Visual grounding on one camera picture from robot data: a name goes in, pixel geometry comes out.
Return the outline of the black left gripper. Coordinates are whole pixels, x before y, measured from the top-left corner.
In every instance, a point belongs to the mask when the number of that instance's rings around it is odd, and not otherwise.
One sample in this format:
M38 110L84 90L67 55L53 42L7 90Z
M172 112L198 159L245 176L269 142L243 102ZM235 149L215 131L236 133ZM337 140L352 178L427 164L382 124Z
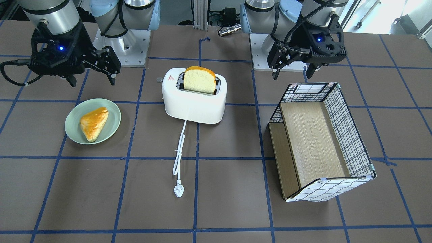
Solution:
M273 80L277 80L281 69L294 61L308 63L306 77L312 78L320 65L338 63L347 57L344 44L344 32L339 22L339 16L330 15L329 26L315 26L305 21L292 34L288 50L274 42L267 57L268 67L272 69Z

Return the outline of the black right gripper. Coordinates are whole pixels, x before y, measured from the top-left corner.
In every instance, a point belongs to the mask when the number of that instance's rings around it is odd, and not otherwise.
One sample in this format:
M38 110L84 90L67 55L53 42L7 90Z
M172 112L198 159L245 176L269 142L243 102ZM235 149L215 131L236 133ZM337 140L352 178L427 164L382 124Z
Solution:
M115 85L121 62L112 46L100 50L91 39L82 21L63 34L53 34L47 21L39 21L31 37L31 59L28 67L38 75L64 76L71 87L76 87L74 74L86 68L104 73L110 84Z

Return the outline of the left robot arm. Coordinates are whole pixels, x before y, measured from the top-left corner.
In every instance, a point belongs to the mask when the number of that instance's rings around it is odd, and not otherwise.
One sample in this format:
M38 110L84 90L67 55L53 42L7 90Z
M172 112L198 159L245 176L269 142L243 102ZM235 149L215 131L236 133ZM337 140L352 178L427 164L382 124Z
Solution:
M276 80L283 67L308 64L307 78L315 70L347 57L339 14L347 0L246 0L240 10L242 31L268 34L271 49L266 58Z

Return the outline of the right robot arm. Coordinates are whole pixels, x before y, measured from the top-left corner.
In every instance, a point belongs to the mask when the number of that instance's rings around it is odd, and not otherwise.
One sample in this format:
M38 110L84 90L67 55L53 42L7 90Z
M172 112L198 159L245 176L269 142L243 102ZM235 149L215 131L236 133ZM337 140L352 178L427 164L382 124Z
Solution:
M91 68L105 74L111 85L121 70L121 56L140 53L133 30L152 31L159 27L159 0L91 0L102 47L96 47L71 0L19 0L18 4L35 25L31 37L31 58L1 64L26 65L37 77L17 83L28 86L43 76L59 76L76 86L75 75Z

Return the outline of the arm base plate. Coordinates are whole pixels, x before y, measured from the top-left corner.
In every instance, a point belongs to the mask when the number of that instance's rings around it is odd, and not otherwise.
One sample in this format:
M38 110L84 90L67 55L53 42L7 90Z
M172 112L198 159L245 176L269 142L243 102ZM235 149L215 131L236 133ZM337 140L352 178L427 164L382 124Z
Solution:
M93 46L97 49L112 46L122 67L145 67L151 33L148 30L128 30L122 37L109 38L101 36L98 29Z
M253 58L253 67L257 71L271 71L268 66L267 57L272 48L274 40L269 34L250 34L250 47ZM307 68L307 64L295 61L281 69L284 72L302 72Z

